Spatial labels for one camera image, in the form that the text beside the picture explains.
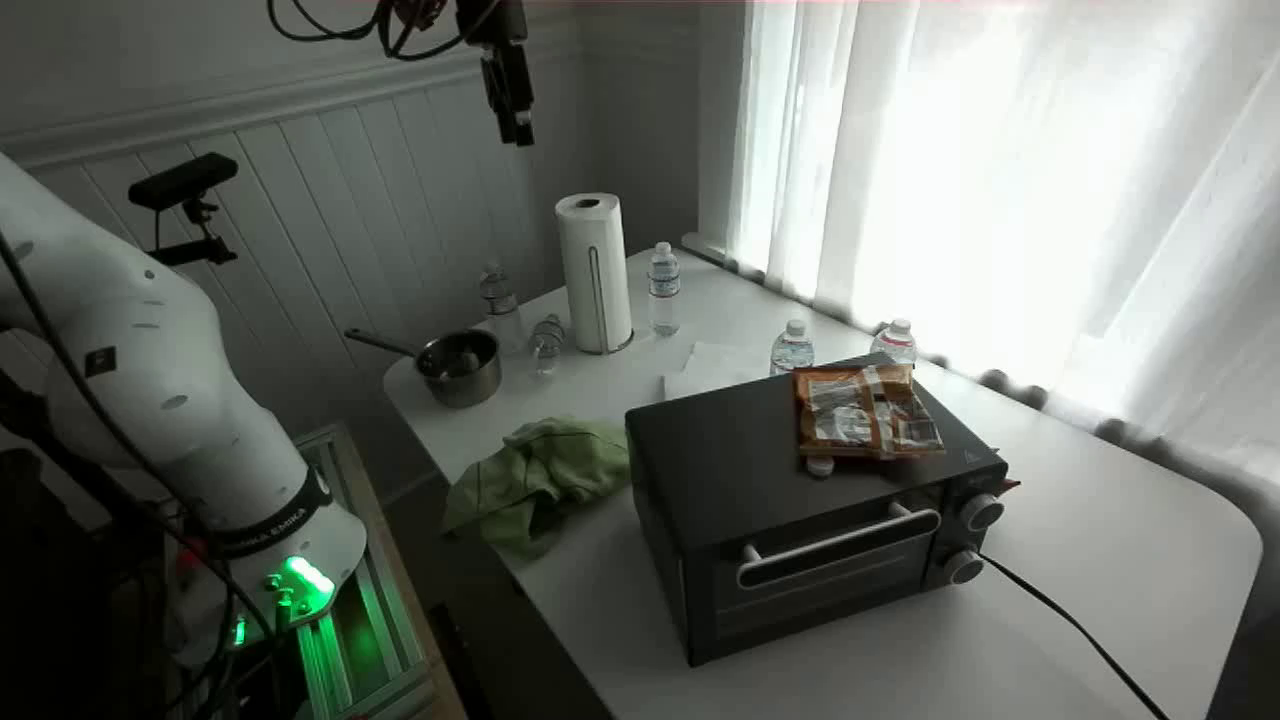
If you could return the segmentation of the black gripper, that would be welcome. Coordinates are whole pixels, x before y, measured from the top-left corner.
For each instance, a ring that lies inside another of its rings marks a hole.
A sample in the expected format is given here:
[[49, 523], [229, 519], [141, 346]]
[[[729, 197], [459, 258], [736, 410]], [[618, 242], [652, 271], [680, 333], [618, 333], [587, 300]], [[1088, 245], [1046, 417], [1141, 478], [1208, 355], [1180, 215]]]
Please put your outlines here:
[[481, 49], [488, 109], [505, 145], [533, 145], [526, 20], [519, 0], [454, 0], [459, 37]]

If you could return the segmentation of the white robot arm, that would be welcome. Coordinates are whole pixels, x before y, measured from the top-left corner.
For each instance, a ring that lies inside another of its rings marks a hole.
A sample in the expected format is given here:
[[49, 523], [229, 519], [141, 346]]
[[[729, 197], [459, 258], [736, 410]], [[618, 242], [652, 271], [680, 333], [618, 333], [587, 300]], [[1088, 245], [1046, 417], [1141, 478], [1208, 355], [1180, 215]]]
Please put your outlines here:
[[0, 157], [0, 322], [57, 352], [51, 435], [147, 471], [229, 587], [212, 646], [244, 647], [333, 610], [366, 527], [235, 379], [199, 286], [78, 215]]

